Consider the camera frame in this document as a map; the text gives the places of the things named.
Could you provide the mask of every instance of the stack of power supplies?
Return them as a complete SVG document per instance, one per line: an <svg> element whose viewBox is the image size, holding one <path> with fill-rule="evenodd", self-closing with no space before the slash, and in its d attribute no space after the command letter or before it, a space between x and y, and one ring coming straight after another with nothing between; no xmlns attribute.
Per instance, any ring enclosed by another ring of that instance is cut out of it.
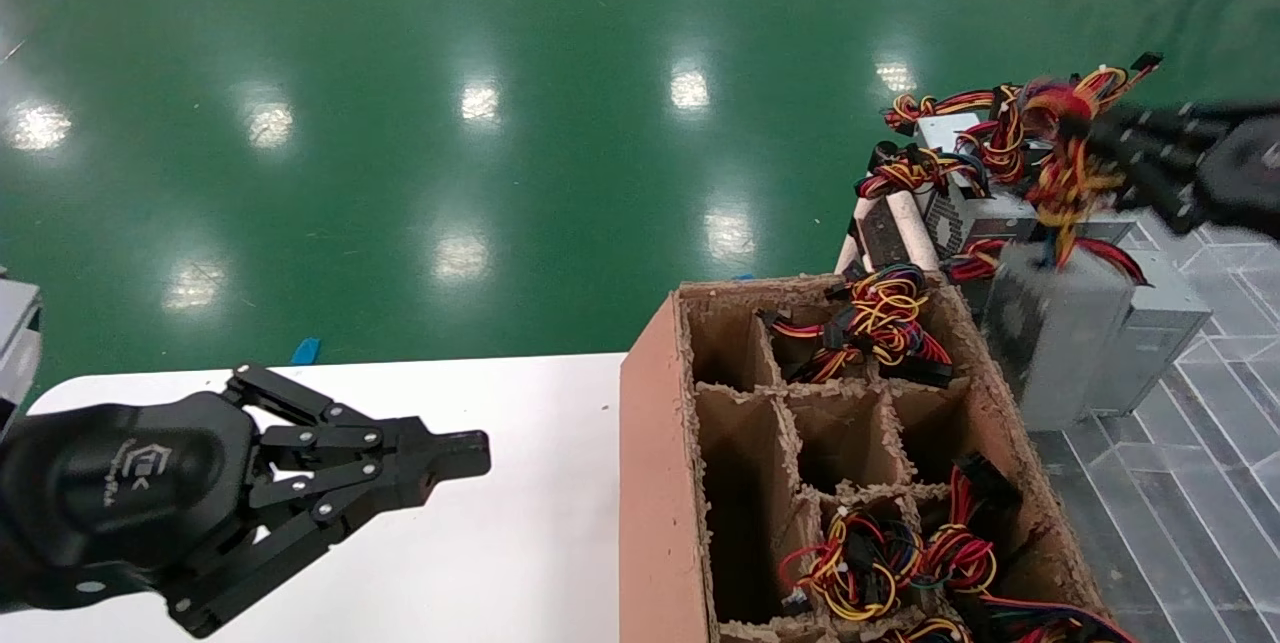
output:
<svg viewBox="0 0 1280 643"><path fill-rule="evenodd" d="M925 117L922 147L952 151L956 133L978 115ZM1149 286L1083 248L1064 269L1043 268L1043 246L1019 243L1036 227L1036 209L1016 192L993 187L980 197L959 175L946 190L918 192L916 206L938 259L975 240L1011 242L996 278L961 284L982 323L992 357L1001 364L1030 430L1059 429L1088 414L1126 415L1190 343L1210 309L1169 260L1132 251ZM1102 213L1079 236L1121 243L1135 218Z"/></svg>

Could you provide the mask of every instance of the green epoxy floor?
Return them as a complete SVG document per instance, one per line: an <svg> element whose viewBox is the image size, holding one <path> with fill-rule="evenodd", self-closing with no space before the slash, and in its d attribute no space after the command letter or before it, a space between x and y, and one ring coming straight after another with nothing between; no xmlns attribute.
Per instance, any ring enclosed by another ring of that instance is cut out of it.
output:
<svg viewBox="0 0 1280 643"><path fill-rule="evenodd" d="M832 264L893 88L1146 49L1275 96L1280 0L0 0L0 263L40 383L623 350Z"/></svg>

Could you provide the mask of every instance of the cardboard box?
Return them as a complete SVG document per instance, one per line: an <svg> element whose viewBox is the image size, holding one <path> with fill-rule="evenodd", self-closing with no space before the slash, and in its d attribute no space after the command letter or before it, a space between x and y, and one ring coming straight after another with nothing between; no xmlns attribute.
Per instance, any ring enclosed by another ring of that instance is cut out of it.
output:
<svg viewBox="0 0 1280 643"><path fill-rule="evenodd" d="M919 528L946 506L951 460L988 457L1023 493L992 535L995 593L1106 615L1009 388L955 288L932 282L922 323L955 361L940 391L884 380L877 365L823 384L786 384L759 309L833 310L837 277L686 283L622 364L620 623L622 643L869 640L927 616L955 619L934 592L890 617L852 623L823 606L782 617L782 557L823 539L836 506L874 506Z"/></svg>

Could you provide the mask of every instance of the white table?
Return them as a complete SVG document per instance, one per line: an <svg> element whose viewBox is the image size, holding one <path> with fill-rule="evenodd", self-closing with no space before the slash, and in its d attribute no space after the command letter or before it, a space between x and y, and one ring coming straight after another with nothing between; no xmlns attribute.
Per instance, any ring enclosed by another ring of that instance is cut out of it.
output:
<svg viewBox="0 0 1280 643"><path fill-rule="evenodd" d="M383 514L233 620L218 643L608 643L618 635L623 354L276 369L372 418L484 429L493 470ZM220 391L228 370L92 375L31 414ZM260 423L269 418L256 416ZM0 616L0 640L187 643L155 594Z"/></svg>

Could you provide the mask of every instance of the gray tile floor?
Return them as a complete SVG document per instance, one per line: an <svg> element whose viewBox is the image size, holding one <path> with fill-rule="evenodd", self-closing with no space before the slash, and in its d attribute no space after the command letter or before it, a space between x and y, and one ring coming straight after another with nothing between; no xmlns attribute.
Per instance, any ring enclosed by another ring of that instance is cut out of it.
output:
<svg viewBox="0 0 1280 643"><path fill-rule="evenodd" d="M1280 248L1143 220L1213 318L1137 414L1034 433L1102 593L1147 643L1280 642Z"/></svg>

